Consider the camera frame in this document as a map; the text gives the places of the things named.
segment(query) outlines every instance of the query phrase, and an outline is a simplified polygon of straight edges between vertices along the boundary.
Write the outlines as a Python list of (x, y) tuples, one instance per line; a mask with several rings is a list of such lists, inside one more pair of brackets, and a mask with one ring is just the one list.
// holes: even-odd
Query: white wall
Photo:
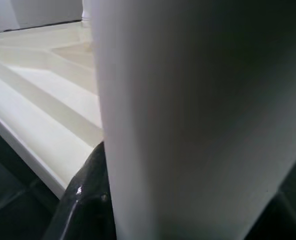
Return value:
[(0, 32), (18, 28), (20, 27), (11, 0), (0, 0)]
[(0, 0), (0, 32), (81, 20), (82, 0)]

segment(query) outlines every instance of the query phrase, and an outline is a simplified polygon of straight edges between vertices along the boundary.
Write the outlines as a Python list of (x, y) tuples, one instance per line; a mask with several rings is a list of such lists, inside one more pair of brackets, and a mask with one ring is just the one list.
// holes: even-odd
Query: dark floor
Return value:
[(0, 240), (39, 240), (59, 200), (0, 137)]

